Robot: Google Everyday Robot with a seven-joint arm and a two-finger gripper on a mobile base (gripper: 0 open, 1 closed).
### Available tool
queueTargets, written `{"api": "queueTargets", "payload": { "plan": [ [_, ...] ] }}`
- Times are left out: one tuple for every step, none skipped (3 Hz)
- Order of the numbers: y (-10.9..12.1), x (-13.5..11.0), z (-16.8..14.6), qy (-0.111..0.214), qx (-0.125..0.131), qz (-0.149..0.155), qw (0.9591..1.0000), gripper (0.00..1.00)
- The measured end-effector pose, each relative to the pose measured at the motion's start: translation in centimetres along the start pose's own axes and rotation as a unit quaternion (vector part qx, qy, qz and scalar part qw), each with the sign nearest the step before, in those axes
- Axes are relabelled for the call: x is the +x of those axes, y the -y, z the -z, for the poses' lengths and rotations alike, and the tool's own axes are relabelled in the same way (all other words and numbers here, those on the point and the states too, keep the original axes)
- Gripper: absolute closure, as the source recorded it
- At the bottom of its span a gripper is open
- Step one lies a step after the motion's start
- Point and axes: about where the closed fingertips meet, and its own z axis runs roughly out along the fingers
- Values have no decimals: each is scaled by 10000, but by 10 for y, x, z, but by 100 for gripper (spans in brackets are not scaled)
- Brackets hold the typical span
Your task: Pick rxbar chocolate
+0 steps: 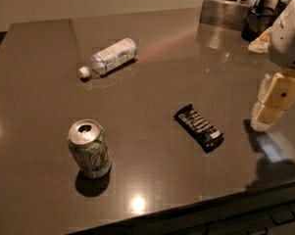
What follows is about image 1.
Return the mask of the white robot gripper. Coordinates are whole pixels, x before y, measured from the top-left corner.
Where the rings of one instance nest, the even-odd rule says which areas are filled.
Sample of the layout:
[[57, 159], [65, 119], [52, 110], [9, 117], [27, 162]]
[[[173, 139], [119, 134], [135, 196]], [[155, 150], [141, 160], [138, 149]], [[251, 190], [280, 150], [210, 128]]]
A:
[[[271, 27], [270, 60], [295, 69], [295, 0], [291, 0]], [[251, 127], [267, 131], [295, 103], [295, 70], [267, 73], [251, 114]]]

